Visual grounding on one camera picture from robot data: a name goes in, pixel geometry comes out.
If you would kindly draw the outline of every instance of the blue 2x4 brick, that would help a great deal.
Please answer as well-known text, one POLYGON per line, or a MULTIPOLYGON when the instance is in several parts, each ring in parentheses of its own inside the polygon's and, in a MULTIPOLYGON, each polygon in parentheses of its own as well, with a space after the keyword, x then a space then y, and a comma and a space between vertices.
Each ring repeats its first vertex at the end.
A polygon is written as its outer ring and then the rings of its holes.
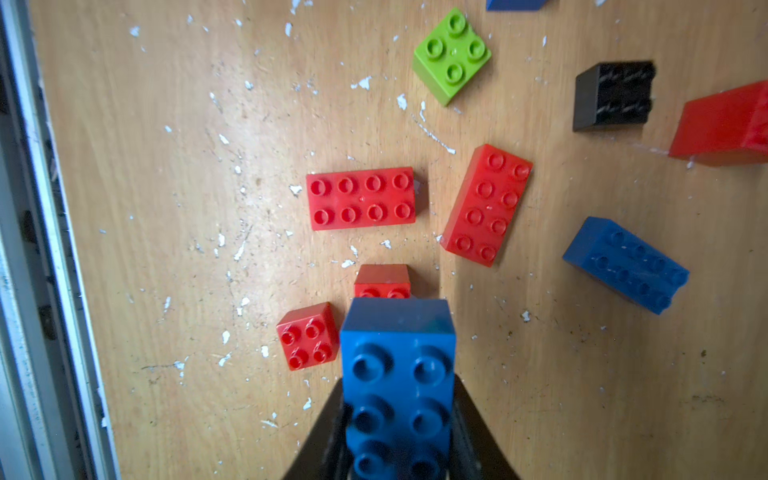
POLYGON ((355 473, 369 480, 445 478, 456 351, 448 303, 355 298, 341 350, 355 473))
POLYGON ((606 218, 588 217, 563 260, 657 315, 688 281, 688 270, 606 218))

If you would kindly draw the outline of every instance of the toy brick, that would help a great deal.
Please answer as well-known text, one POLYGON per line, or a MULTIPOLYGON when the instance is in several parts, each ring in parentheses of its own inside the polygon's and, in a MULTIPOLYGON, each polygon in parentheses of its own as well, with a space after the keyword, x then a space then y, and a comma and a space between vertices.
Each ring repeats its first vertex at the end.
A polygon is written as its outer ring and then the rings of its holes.
POLYGON ((605 218, 588 217, 563 260, 657 315, 688 282, 688 270, 605 218))
POLYGON ((416 222, 411 167, 307 175, 306 189, 312 230, 416 222))
POLYGON ((454 8, 413 52, 413 71, 443 105, 488 62, 491 51, 454 8))
POLYGON ((670 157, 715 167, 768 163, 768 80, 689 101, 670 157))
POLYGON ((328 302, 286 313, 277 324, 277 337, 291 370, 332 362, 339 352, 339 332, 328 302))
POLYGON ((456 348, 448 303, 355 298, 341 338, 357 475, 445 478, 456 348))
POLYGON ((598 63, 576 77, 573 131, 644 124, 653 106, 652 61, 598 63))
POLYGON ((532 168, 491 145, 477 147, 440 245, 473 262, 493 265, 532 168))
POLYGON ((540 10, 547 0, 488 0, 488 12, 534 12, 540 10))
POLYGON ((355 279, 355 296, 410 298, 407 265, 362 265, 355 279))

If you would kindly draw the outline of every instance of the paint chip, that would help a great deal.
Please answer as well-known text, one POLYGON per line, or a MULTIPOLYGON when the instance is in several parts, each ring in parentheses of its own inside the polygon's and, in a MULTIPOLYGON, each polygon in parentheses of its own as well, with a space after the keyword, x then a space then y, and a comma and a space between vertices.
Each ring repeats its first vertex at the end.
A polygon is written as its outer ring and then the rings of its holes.
POLYGON ((221 360, 219 360, 219 366, 224 366, 224 363, 227 363, 227 360, 232 358, 232 352, 229 352, 225 356, 221 357, 221 360))
POLYGON ((362 87, 362 88, 365 88, 367 91, 370 91, 371 90, 371 84, 370 84, 371 78, 373 78, 373 77, 369 75, 369 76, 365 77, 364 79, 362 79, 361 81, 357 82, 356 84, 351 84, 350 87, 352 87, 353 90, 355 88, 362 87))

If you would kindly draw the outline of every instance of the wood grain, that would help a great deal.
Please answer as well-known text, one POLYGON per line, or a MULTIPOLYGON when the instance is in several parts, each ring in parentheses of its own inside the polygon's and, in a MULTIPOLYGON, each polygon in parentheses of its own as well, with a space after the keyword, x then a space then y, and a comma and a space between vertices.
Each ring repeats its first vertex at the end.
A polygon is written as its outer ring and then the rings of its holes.
POLYGON ((449 300, 457 371, 523 478, 764 475, 768 176, 664 151, 685 101, 768 77, 765 2, 314 3, 31 2, 123 478, 279 478, 341 363, 289 372, 274 326, 320 301, 340 322, 363 263, 407 263, 416 295, 449 300), (493 58, 442 108, 410 64, 454 6, 493 58), (573 134, 575 76, 646 58, 645 128, 573 134), (486 142, 534 163, 491 269, 435 241, 486 142), (415 225, 314 233, 289 189, 407 165, 415 225), (664 315, 562 261, 588 215, 690 269, 664 315))

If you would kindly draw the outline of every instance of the green 2x2 brick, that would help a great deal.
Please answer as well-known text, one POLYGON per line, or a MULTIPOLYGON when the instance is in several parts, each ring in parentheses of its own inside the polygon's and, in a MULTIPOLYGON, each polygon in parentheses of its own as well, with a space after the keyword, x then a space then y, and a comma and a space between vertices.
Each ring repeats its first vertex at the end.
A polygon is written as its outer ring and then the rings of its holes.
POLYGON ((491 57, 491 51, 454 8, 413 52, 413 70, 447 105, 491 57))

